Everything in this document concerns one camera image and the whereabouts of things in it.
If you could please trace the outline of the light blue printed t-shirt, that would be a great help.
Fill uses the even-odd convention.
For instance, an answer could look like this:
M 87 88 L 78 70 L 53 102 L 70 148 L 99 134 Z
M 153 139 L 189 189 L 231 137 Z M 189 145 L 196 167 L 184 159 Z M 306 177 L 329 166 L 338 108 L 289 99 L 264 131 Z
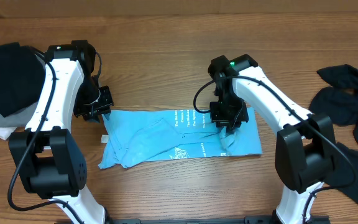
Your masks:
M 134 167 L 142 162 L 261 155 L 253 108 L 234 131 L 218 128 L 209 114 L 195 110 L 113 110 L 104 125 L 108 136 L 100 169 Z

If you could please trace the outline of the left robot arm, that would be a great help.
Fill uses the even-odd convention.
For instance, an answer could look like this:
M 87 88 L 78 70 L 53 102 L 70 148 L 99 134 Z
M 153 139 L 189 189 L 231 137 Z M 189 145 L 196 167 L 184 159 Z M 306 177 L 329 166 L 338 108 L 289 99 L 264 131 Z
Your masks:
M 34 52 L 45 62 L 45 80 L 25 130 L 9 138 L 16 169 L 8 204 L 22 212 L 56 204 L 72 223 L 112 223 L 86 185 L 86 159 L 71 135 L 73 117 L 97 123 L 114 104 L 92 74 L 101 56 L 87 40 Z

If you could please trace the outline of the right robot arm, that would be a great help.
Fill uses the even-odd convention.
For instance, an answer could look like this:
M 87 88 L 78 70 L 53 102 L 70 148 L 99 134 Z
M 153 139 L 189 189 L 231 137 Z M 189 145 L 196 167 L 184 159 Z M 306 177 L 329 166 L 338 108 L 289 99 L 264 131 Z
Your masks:
M 316 190 L 335 168 L 330 118 L 289 99 L 247 54 L 233 60 L 214 58 L 208 73 L 218 97 L 209 104 L 216 126 L 240 127 L 249 120 L 246 104 L 250 104 L 276 136 L 275 169 L 284 184 L 281 201 L 271 215 L 248 216 L 244 223 L 329 223 L 329 217 L 312 216 L 310 210 Z

